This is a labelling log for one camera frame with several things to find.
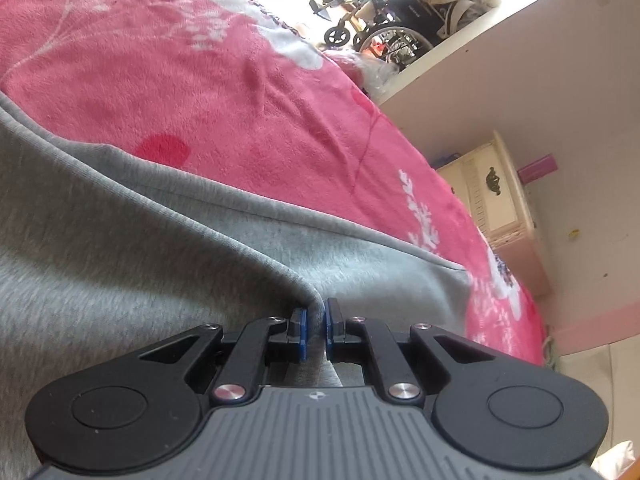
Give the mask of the grey hooded sweatshirt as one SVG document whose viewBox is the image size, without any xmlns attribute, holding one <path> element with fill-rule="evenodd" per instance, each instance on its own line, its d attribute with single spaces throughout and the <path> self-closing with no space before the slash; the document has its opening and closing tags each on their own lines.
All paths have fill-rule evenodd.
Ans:
<svg viewBox="0 0 640 480">
<path fill-rule="evenodd" d="M 30 398 L 205 323 L 237 330 L 333 297 L 394 330 L 462 333 L 462 266 L 330 214 L 67 141 L 1 102 L 1 474 L 38 465 Z"/>
</svg>

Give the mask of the cream bedside cabinet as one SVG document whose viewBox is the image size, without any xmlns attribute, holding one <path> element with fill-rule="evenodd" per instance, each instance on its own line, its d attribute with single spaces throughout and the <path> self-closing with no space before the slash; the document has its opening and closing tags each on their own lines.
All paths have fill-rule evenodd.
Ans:
<svg viewBox="0 0 640 480">
<path fill-rule="evenodd" d="M 552 293 L 544 244 L 512 158 L 499 133 L 437 170 L 488 244 L 534 297 Z"/>
</svg>

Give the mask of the pink box on cabinet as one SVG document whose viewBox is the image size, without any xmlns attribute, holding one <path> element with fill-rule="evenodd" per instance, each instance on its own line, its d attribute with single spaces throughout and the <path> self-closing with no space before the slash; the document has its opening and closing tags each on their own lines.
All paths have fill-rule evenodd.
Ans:
<svg viewBox="0 0 640 480">
<path fill-rule="evenodd" d="M 528 185 L 548 174 L 558 170 L 558 164 L 552 154 L 544 155 L 541 158 L 530 162 L 518 170 L 518 178 L 522 185 Z"/>
</svg>

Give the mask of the red floral blanket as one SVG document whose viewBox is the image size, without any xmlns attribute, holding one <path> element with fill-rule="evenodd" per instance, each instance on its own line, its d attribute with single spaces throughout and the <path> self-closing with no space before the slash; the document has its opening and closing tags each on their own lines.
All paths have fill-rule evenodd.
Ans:
<svg viewBox="0 0 640 480">
<path fill-rule="evenodd" d="M 459 263 L 465 335 L 541 364 L 530 293 L 424 157 L 255 0 L 1 0 L 1 89 L 38 125 Z"/>
</svg>

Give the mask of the black wheelchair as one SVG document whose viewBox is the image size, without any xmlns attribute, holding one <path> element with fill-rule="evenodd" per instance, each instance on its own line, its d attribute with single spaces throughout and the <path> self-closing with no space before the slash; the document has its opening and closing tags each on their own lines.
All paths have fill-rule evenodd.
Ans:
<svg viewBox="0 0 640 480">
<path fill-rule="evenodd" d="M 452 6 L 427 0 L 309 0 L 314 14 L 328 20 L 331 8 L 345 14 L 323 37 L 328 49 L 354 51 L 404 70 L 454 31 Z"/>
</svg>

